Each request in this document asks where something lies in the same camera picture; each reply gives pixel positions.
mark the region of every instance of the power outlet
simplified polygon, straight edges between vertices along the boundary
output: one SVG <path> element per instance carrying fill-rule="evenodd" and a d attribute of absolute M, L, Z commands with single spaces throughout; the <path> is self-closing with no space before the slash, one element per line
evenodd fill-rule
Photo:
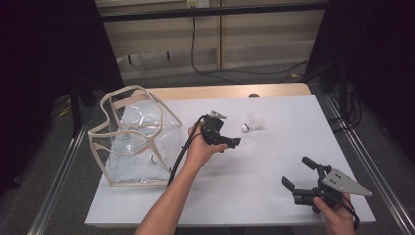
<path fill-rule="evenodd" d="M 209 8 L 210 0 L 187 0 L 187 8 Z"/>
<path fill-rule="evenodd" d="M 199 0 L 198 8 L 209 8 L 210 0 Z"/>
<path fill-rule="evenodd" d="M 198 0 L 187 0 L 187 8 L 197 8 L 198 7 Z"/>

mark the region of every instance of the hand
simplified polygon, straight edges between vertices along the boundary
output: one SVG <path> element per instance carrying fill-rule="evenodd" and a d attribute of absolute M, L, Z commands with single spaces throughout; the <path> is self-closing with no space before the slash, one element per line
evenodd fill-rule
<path fill-rule="evenodd" d="M 190 166 L 191 168 L 200 169 L 205 163 L 207 163 L 211 156 L 215 153 L 222 152 L 228 148 L 227 144 L 220 145 L 209 145 L 205 142 L 204 137 L 201 133 L 201 127 L 203 123 L 199 123 L 196 127 L 192 143 L 187 150 L 187 158 L 184 165 Z M 193 126 L 188 129 L 188 135 L 191 134 Z"/>
<path fill-rule="evenodd" d="M 350 200 L 350 194 L 344 193 Z M 321 210 L 325 216 L 326 232 L 329 235 L 355 235 L 353 227 L 353 215 L 341 205 L 335 205 L 332 209 L 323 202 L 321 198 L 313 199 L 315 206 Z M 351 204 L 345 199 L 342 202 L 351 208 Z"/>

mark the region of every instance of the forearm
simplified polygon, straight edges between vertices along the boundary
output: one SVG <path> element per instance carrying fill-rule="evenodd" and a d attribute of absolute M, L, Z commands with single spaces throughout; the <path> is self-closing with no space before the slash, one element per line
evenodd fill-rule
<path fill-rule="evenodd" d="M 144 217 L 135 234 L 173 234 L 199 169 L 183 166 Z"/>

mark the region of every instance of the black backdrop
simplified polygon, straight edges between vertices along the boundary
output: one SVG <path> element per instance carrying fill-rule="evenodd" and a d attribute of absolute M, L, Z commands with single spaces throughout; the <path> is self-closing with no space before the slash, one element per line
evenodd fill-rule
<path fill-rule="evenodd" d="M 415 160 L 415 2 L 337 2 L 325 12 L 306 73 L 334 62 L 320 75 L 330 91 L 342 62 L 359 96 Z"/>
<path fill-rule="evenodd" d="M 61 20 L 79 16 L 98 16 L 94 0 L 1 1 L 0 194 L 14 185 L 41 140 L 53 100 L 69 94 L 73 79 L 81 98 L 123 86 L 103 24 Z"/>

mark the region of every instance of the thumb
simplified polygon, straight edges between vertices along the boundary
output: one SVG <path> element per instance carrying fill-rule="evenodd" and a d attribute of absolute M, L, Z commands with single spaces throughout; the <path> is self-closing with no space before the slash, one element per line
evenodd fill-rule
<path fill-rule="evenodd" d="M 321 210 L 321 212 L 326 216 L 326 218 L 332 218 L 335 216 L 335 213 L 327 206 L 327 204 L 319 197 L 313 198 L 314 205 Z"/>
<path fill-rule="evenodd" d="M 220 145 L 213 145 L 212 147 L 213 147 L 214 153 L 219 153 L 219 152 L 222 152 L 225 149 L 227 149 L 228 145 L 227 144 L 220 144 Z"/>

